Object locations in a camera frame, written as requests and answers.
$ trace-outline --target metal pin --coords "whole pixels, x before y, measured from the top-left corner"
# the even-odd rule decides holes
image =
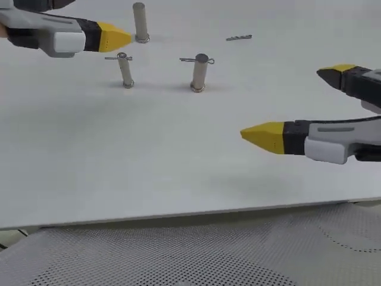
[[[132,5],[132,9],[136,29],[135,40],[138,43],[147,43],[149,42],[149,34],[145,17],[145,5],[141,2],[137,2]]]
[[[205,54],[198,54],[196,58],[180,58],[180,61],[195,63],[193,68],[193,80],[190,88],[194,92],[202,92],[205,89],[205,77],[207,76],[208,64],[214,64],[214,59]]]
[[[234,41],[234,40],[242,40],[242,39],[251,39],[252,35],[245,35],[245,36],[234,36],[231,38],[227,38],[227,41]]]
[[[130,71],[129,61],[132,61],[132,57],[128,57],[125,52],[119,52],[116,57],[105,57],[105,60],[118,60],[121,76],[123,78],[123,86],[125,88],[132,88],[135,84]]]

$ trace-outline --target yellow fingertip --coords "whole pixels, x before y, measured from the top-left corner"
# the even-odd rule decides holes
[[[99,52],[112,52],[132,43],[132,35],[112,24],[97,22],[101,28]]]

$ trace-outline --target white tabletop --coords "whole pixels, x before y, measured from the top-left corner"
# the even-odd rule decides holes
[[[129,90],[104,60],[116,53],[52,59],[1,41],[0,228],[381,197],[381,164],[277,156],[239,133],[371,116],[316,70],[381,67],[378,2],[146,0],[151,41],[122,50]],[[132,4],[77,0],[60,14],[134,32]],[[199,52],[216,63],[195,94],[179,58]]]

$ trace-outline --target perforated metal surface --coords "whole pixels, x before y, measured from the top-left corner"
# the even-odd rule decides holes
[[[381,285],[381,217],[343,204],[207,226],[45,229],[0,253],[0,285]]]

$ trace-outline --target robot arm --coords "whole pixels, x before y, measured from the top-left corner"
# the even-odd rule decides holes
[[[44,14],[74,0],[0,0],[0,23],[15,46],[41,49],[54,58],[82,51],[110,52],[132,42],[132,36],[112,24]]]
[[[320,69],[317,74],[330,86],[361,100],[381,113],[381,70],[350,64]],[[381,116],[338,121],[268,122],[241,131],[243,139],[275,154],[302,155],[316,161],[345,164],[381,161]]]

